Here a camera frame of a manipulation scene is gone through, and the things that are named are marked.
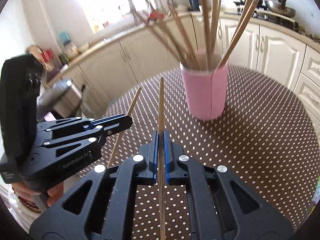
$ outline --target table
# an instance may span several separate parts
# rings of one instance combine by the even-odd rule
[[[230,66],[228,92],[221,117],[209,122],[195,119],[188,111],[180,70],[164,77],[165,129],[172,142],[203,165],[220,164],[232,169],[252,189],[279,210],[295,229],[310,213],[317,176],[319,149],[306,111],[298,98],[276,81],[248,69]],[[159,77],[145,80],[132,113],[133,125],[124,133],[112,165],[137,154],[157,130]],[[106,116],[126,113],[136,91],[128,91],[111,105]],[[107,138],[103,157],[107,164],[116,136]],[[166,232],[169,239],[189,239],[185,187],[165,186]],[[157,186],[137,190],[133,238],[159,239]]]

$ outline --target kitchen cabinet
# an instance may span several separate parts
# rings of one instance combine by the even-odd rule
[[[94,53],[80,67],[106,106],[137,85],[119,41]]]
[[[312,122],[313,128],[315,129],[316,136],[320,134],[320,129],[318,129],[320,125],[320,120],[316,118],[316,116],[311,113],[308,109],[305,108],[305,111],[307,112],[308,116],[310,117],[310,120]]]
[[[204,23],[203,23],[203,17],[202,16],[193,16],[192,17],[194,31],[196,33],[196,42],[198,50],[200,49],[206,49],[205,46],[205,39],[204,39]],[[218,28],[217,28],[217,36],[216,36],[216,45],[215,45],[215,53],[222,54],[223,48],[222,48],[222,30],[220,25],[220,20],[218,22]]]
[[[320,87],[320,53],[307,46],[301,73]]]
[[[220,19],[222,30],[222,45],[225,53],[236,31],[238,21]],[[228,63],[240,65],[251,70],[257,69],[259,53],[259,25],[248,24],[240,40],[232,51]]]
[[[260,26],[260,51],[257,71],[294,90],[302,68],[306,44]]]
[[[87,77],[84,75],[81,68],[78,66],[68,72],[65,78],[71,78],[76,85],[81,89],[85,85],[83,95],[83,103],[81,110],[87,118],[99,119],[106,112],[107,106],[103,103],[97,92],[90,84]]]
[[[304,107],[320,120],[320,87],[305,75],[300,74],[294,93],[299,97]]]
[[[171,69],[167,50],[148,29],[121,38],[120,44],[138,83]]]

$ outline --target pink cup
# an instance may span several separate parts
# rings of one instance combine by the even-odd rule
[[[216,71],[180,70],[190,113],[197,119],[208,121],[222,115],[228,84],[228,65]]]

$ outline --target wooden chopstick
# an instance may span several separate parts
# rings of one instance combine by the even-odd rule
[[[128,115],[128,116],[131,115],[131,113],[132,113],[132,111],[133,111],[133,108],[134,108],[134,106],[136,105],[136,102],[137,102],[137,100],[138,100],[140,91],[141,91],[141,87],[138,87],[138,90],[137,90],[136,94],[134,95],[133,100],[132,100],[132,102],[131,102],[131,104],[130,104],[130,106],[129,106],[129,109],[128,109],[128,111],[127,111],[127,115]],[[117,136],[115,145],[113,146],[113,149],[112,149],[112,152],[111,152],[111,155],[110,155],[110,158],[109,158],[109,162],[108,162],[107,168],[109,168],[109,166],[110,166],[110,164],[111,164],[112,157],[113,157],[114,153],[117,152],[117,150],[118,150],[119,142],[120,142],[120,140],[121,140],[121,138],[122,138],[122,136],[123,136],[123,133],[124,133],[124,131],[118,133],[118,136]]]
[[[188,38],[188,35],[187,35],[187,31],[186,29],[184,28],[179,16],[178,16],[178,13],[175,9],[173,9],[173,18],[180,30],[180,33],[185,41],[185,44],[186,46],[188,47],[188,50],[189,50],[189,54],[191,55],[191,61],[194,65],[194,67],[197,69],[197,70],[200,70],[200,66],[199,66],[199,63],[196,59],[196,54],[195,54],[195,51],[194,49],[192,48],[192,44],[190,42],[190,39]]]
[[[248,22],[250,21],[252,14],[254,12],[254,10],[256,9],[256,6],[258,4],[259,0],[253,0],[246,15],[244,16],[243,21],[241,22],[239,29],[237,30],[237,32],[235,33],[229,48],[227,50],[227,52],[225,53],[225,55],[223,56],[223,58],[220,60],[219,64],[217,65],[217,67],[223,66],[227,63],[233,49],[235,48],[235,46],[237,45],[239,39],[241,38],[242,33],[244,32]]]
[[[158,186],[159,186],[159,211],[160,211],[160,239],[165,240],[165,205],[164,205],[164,79],[160,78],[159,89],[159,116],[158,116],[158,133],[159,133],[159,148],[158,148]]]
[[[162,20],[158,20],[156,22],[154,22],[154,24],[156,24],[172,41],[173,45],[176,47],[176,50],[180,56],[180,58],[182,58],[183,60],[181,61],[184,65],[186,64],[185,62],[185,55],[188,55],[188,53],[186,52],[186,50],[180,45],[180,43],[175,39],[175,37],[173,36],[173,34],[171,33],[171,31],[169,30],[169,28],[167,27],[167,25],[165,24],[164,21]]]
[[[213,38],[212,38],[212,55],[211,55],[211,63],[212,63],[212,59],[213,59],[213,55],[214,55],[214,49],[216,46],[216,38],[217,38],[217,28],[218,28],[218,23],[219,23],[219,16],[220,16],[220,8],[221,8],[221,0],[219,0],[218,2],[218,8],[217,8],[217,18],[215,19],[216,22],[214,23],[214,34],[213,34]]]
[[[238,22],[238,25],[237,25],[237,27],[236,27],[236,31],[235,31],[235,33],[233,34],[232,39],[233,39],[234,36],[236,35],[236,32],[237,32],[237,30],[239,29],[240,24],[242,23],[242,21],[243,21],[243,19],[244,19],[244,16],[246,15],[246,13],[247,13],[247,11],[248,11],[251,3],[252,3],[252,0],[245,0],[244,8],[243,8],[243,10],[242,10],[242,14],[241,14],[241,16],[240,16],[240,20],[239,20],[239,22]]]
[[[215,40],[216,40],[217,30],[214,31],[214,26],[215,26],[215,23],[218,22],[217,18],[219,19],[219,16],[218,16],[217,10],[216,10],[217,5],[218,5],[218,0],[212,0],[211,26],[210,26],[211,46],[212,46],[212,44],[215,43]]]
[[[211,42],[210,42],[210,27],[209,27],[209,12],[207,6],[207,0],[201,0],[202,4],[202,14],[204,20],[204,36],[205,36],[205,44],[206,44],[206,57],[207,57],[207,64],[206,69],[209,69],[209,64],[211,62],[210,51],[211,51]]]
[[[152,34],[158,38],[158,40],[159,40],[159,41],[162,43],[162,45],[173,55],[173,57],[174,57],[177,61],[181,61],[181,62],[182,62],[183,59],[180,59],[180,58],[178,57],[178,55],[174,52],[174,50],[170,47],[170,45],[167,43],[167,41],[165,41],[164,38],[163,38],[159,33],[157,33],[157,32],[153,29],[154,26],[153,26],[153,25],[149,25],[148,22],[147,22],[145,19],[143,19],[143,17],[142,17],[137,11],[135,11],[135,10],[131,10],[131,11],[132,11],[132,13],[134,13],[134,14],[145,24],[145,27],[146,27],[146,28],[149,28],[149,29],[150,29],[150,31],[152,32]]]

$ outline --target red object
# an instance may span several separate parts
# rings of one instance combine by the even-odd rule
[[[53,60],[54,58],[54,53],[52,51],[52,49],[46,49],[41,53],[41,56],[44,60],[44,62],[50,62],[51,60]]]
[[[164,15],[161,12],[158,12],[156,10],[153,10],[148,17],[148,21],[155,21],[155,20],[163,20],[164,19]]]

